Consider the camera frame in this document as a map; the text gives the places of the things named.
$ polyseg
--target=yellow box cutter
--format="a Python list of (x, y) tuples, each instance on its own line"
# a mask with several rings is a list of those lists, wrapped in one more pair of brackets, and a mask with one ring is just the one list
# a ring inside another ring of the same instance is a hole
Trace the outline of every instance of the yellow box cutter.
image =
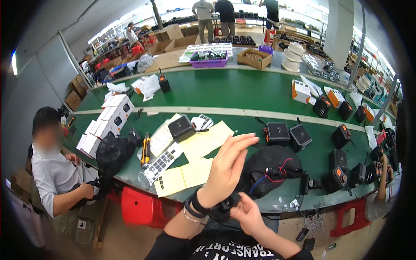
[(149, 163), (150, 160), (150, 138), (149, 132), (146, 132), (146, 136), (143, 139), (143, 154), (141, 155), (140, 167), (144, 169), (144, 164)]

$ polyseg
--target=black wristband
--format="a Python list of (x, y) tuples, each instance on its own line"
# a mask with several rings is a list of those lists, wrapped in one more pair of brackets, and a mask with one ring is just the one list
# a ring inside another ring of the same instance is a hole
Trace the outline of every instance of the black wristband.
[(190, 203), (191, 203), (191, 198), (192, 198), (192, 196), (193, 195), (191, 195), (189, 198), (187, 198), (184, 202), (183, 202), (183, 206), (186, 208), (186, 210), (192, 215), (192, 216), (194, 216), (194, 217), (196, 217), (196, 218), (204, 218), (207, 214), (203, 214), (203, 213), (198, 213), (198, 212), (195, 212), (192, 208), (191, 208), (191, 206), (190, 206)]
[(209, 213), (209, 208), (204, 208), (203, 206), (201, 206), (201, 204), (199, 204), (199, 201), (198, 201), (198, 197), (196, 196), (196, 194), (197, 194), (197, 192), (198, 192), (198, 190), (199, 190), (200, 188), (198, 188), (198, 189), (196, 189), (196, 191), (194, 192), (194, 194), (193, 194), (193, 197), (192, 197), (192, 199), (191, 199), (191, 202), (192, 202), (192, 206), (194, 207), (194, 209), (196, 209), (197, 211), (199, 211), (199, 212), (201, 212), (201, 213), (203, 213), (203, 214), (205, 214), (205, 215), (207, 215), (208, 213)]

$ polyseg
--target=black t-shirt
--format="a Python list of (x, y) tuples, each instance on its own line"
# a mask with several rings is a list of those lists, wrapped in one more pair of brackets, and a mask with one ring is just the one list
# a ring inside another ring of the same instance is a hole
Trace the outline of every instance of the black t-shirt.
[[(174, 238), (162, 232), (145, 260), (240, 260), (284, 259), (273, 250), (263, 248), (242, 231), (204, 230), (192, 240)], [(302, 250), (290, 260), (313, 260), (310, 251)]]
[(263, 5), (267, 8), (267, 18), (273, 22), (279, 22), (279, 2), (276, 0), (264, 0)]
[(235, 22), (234, 7), (228, 0), (220, 0), (215, 4), (215, 12), (220, 13), (221, 22)]

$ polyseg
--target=khaki pants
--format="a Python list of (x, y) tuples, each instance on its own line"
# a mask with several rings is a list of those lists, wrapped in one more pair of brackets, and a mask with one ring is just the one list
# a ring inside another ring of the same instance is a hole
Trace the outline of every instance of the khaki pants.
[(221, 22), (221, 31), (223, 36), (235, 36), (235, 22)]
[(212, 27), (212, 20), (211, 19), (198, 20), (199, 38), (201, 39), (201, 43), (204, 43), (205, 27), (208, 30), (208, 42), (212, 43), (213, 42), (214, 28)]

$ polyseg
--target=purple plastic basket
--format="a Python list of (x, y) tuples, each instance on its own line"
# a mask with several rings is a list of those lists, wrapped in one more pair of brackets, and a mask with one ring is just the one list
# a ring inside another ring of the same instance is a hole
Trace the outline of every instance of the purple plastic basket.
[(189, 63), (192, 64), (194, 68), (223, 68), (228, 61), (228, 51), (225, 51), (225, 59), (213, 59), (213, 60), (201, 60), (201, 61), (191, 61)]

